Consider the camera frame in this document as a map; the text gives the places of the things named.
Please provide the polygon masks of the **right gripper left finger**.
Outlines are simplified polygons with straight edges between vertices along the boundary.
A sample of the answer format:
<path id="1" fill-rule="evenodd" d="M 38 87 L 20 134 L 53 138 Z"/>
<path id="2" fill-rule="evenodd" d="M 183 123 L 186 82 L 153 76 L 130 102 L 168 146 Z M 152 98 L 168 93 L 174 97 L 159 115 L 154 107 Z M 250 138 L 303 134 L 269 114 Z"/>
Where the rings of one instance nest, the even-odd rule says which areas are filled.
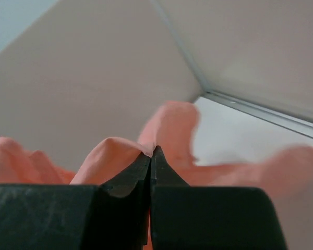
<path id="1" fill-rule="evenodd" d="M 142 249 L 150 158 L 101 185 L 0 184 L 0 249 Z"/>

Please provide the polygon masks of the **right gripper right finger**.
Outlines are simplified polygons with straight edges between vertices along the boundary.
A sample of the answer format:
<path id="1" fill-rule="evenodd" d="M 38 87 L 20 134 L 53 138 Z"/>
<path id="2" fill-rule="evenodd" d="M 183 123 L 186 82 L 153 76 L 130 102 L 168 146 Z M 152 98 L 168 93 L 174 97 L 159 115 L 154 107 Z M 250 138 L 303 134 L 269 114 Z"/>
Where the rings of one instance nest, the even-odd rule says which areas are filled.
<path id="1" fill-rule="evenodd" d="M 154 249 L 286 249 L 268 195 L 256 187 L 190 186 L 160 147 L 151 159 Z"/>

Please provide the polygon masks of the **pink jacket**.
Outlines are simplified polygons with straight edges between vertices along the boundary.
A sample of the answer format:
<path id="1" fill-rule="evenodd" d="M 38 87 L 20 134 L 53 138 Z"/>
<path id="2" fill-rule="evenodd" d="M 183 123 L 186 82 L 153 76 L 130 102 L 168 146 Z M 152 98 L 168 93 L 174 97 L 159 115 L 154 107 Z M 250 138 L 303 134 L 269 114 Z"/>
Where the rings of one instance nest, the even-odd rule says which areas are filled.
<path id="1" fill-rule="evenodd" d="M 143 154 L 150 158 L 148 241 L 150 235 L 151 159 L 160 147 L 166 161 L 190 186 L 241 187 L 263 190 L 271 202 L 302 191 L 313 183 L 313 147 L 295 145 L 258 163 L 199 166 L 192 138 L 199 121 L 193 104 L 167 102 L 143 128 L 138 141 L 108 137 L 86 157 L 77 172 L 54 165 L 42 151 L 27 151 L 9 137 L 0 137 L 0 184 L 101 185 Z"/>

